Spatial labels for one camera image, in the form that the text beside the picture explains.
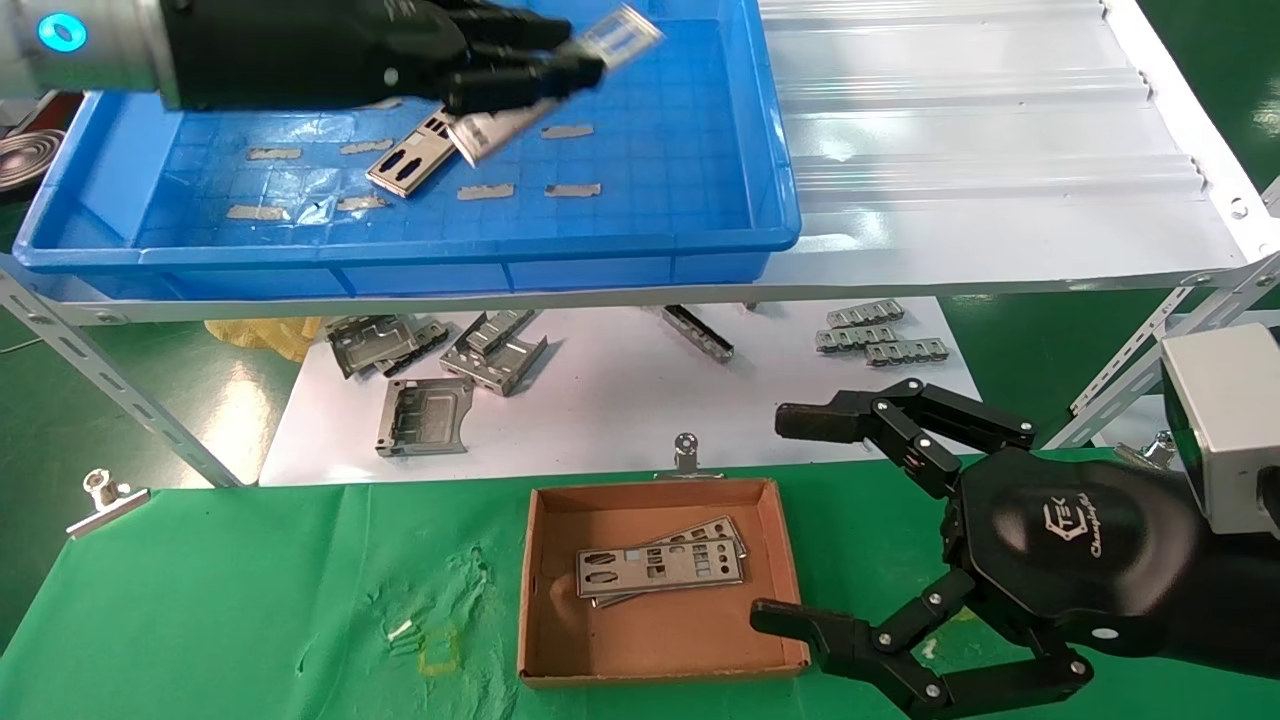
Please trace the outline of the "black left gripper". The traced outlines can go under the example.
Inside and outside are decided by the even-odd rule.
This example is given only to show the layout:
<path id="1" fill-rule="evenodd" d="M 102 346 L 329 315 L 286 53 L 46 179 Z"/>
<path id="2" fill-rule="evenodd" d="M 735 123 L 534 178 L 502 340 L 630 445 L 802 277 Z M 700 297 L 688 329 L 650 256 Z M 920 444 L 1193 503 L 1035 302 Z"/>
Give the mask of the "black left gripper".
<path id="1" fill-rule="evenodd" d="M 470 44 L 548 51 L 563 18 L 489 1 L 163 1 L 169 104 L 186 111 L 326 111 L 396 95 L 434 99 Z M 559 55 L 466 70 L 440 83 L 452 117 L 562 101 L 595 88 L 607 64 Z"/>

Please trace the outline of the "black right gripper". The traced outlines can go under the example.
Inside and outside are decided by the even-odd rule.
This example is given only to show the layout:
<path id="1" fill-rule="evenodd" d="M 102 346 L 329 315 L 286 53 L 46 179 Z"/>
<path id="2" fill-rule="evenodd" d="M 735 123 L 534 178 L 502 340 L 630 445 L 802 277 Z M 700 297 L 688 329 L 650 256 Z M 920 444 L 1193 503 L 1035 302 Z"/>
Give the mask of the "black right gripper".
<path id="1" fill-rule="evenodd" d="M 948 561 L 966 573 L 951 569 L 879 625 L 753 602 L 751 628 L 806 643 L 822 673 L 873 685 L 910 719 L 961 719 L 1074 696 L 1094 671 L 1062 642 L 1123 657 L 1167 653 L 1178 588 L 1201 543 L 1201 511 L 1179 477 L 1015 450 L 1032 447 L 1033 423 L 915 378 L 842 389 L 823 405 L 782 404 L 774 432 L 868 442 L 931 497 L 952 497 Z M 940 436 L 992 455 L 963 471 Z M 916 646 L 966 603 L 1032 659 L 945 674 L 920 664 Z"/>

